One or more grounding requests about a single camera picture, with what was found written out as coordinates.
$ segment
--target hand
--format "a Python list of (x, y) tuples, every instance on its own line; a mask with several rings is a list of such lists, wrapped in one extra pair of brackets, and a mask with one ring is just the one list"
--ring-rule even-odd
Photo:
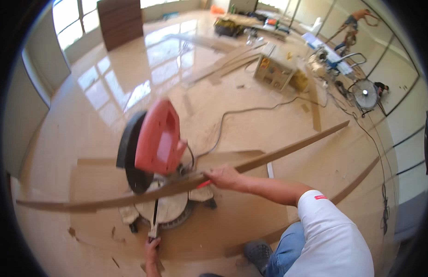
[(202, 172), (218, 188), (237, 190), (240, 178), (239, 172), (235, 168), (224, 164), (209, 171)]
[(145, 242), (145, 260), (146, 263), (157, 264), (159, 261), (159, 254), (157, 253), (156, 247), (159, 245), (162, 239), (160, 237), (149, 242), (149, 238)]

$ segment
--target blade guard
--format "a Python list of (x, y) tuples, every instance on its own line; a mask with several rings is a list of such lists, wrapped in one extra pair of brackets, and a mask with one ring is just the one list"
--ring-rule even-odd
[(137, 141), (135, 168), (167, 175), (177, 168), (187, 142), (180, 141), (180, 121), (168, 98), (146, 113)]

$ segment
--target glossy floor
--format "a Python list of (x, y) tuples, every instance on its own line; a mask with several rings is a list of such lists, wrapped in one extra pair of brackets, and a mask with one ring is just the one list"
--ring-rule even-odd
[[(224, 54), (178, 39), (163, 37), (172, 33), (214, 36), (215, 17), (207, 12), (191, 12), (166, 22), (145, 24), (145, 36), (108, 53), (99, 45), (72, 66), (67, 78), (52, 99), (51, 109), (36, 134), (23, 166), (20, 183), (12, 184), (14, 198), (69, 200), (71, 168), (78, 158), (116, 157), (119, 140), (127, 120), (147, 109), (158, 97), (169, 97), (180, 116), (182, 137), (193, 151), (211, 148), (216, 140), (222, 114), (255, 106), (274, 106), (293, 99), (294, 92), (279, 93), (252, 78), (253, 65), (240, 68), (212, 86), (201, 80), (189, 89), (179, 85), (183, 77), (212, 64)], [(222, 38), (234, 45), (238, 41)], [(305, 56), (308, 49), (299, 36), (291, 34), (287, 47)], [(330, 87), (338, 99), (343, 98)], [(322, 129), (345, 120), (350, 125), (313, 145), (273, 162), (274, 175), (289, 177), (333, 196), (347, 186), (378, 155), (374, 143), (355, 120), (343, 113), (318, 91)], [(261, 149), (272, 151), (302, 140), (316, 132), (312, 128), (311, 104), (304, 100), (273, 111), (255, 111), (229, 116), (216, 151)], [(348, 107), (350, 111), (360, 113)], [(394, 258), (392, 243), (395, 224), (394, 179), (397, 170), (388, 124), (380, 111), (359, 118), (363, 128), (375, 139), (382, 155), (371, 174), (338, 207), (361, 230), (372, 252), (376, 273), (380, 274)], [(391, 208), (388, 232), (383, 236), (381, 184), (387, 181)], [(26, 240), (46, 272), (51, 276), (144, 276), (141, 261), (123, 253), (104, 251), (73, 239), (67, 232), (68, 214), (34, 211), (15, 206)], [(289, 220), (296, 209), (287, 208)], [(239, 257), (200, 262), (163, 262), (164, 276), (198, 276), (212, 272), (224, 276), (259, 276), (257, 270)]]

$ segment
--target red label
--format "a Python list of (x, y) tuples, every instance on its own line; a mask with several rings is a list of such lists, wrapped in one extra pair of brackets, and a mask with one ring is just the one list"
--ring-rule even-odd
[(319, 199), (328, 199), (328, 197), (326, 197), (326, 196), (315, 196), (314, 198), (316, 200), (319, 200)]

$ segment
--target miter saw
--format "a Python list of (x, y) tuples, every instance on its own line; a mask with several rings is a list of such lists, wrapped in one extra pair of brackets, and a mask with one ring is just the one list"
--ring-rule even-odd
[[(167, 98), (158, 99), (146, 112), (136, 113), (123, 132), (116, 166), (126, 171), (129, 187), (133, 194), (155, 190), (170, 185), (171, 181), (182, 180), (194, 168), (184, 166), (181, 158), (188, 143), (180, 138), (178, 115)], [(137, 223), (150, 226), (148, 237), (155, 239), (158, 229), (171, 229), (183, 223), (191, 214), (196, 202), (215, 209), (217, 204), (209, 186), (193, 191), (159, 198), (158, 200), (120, 207), (124, 224), (137, 233)]]

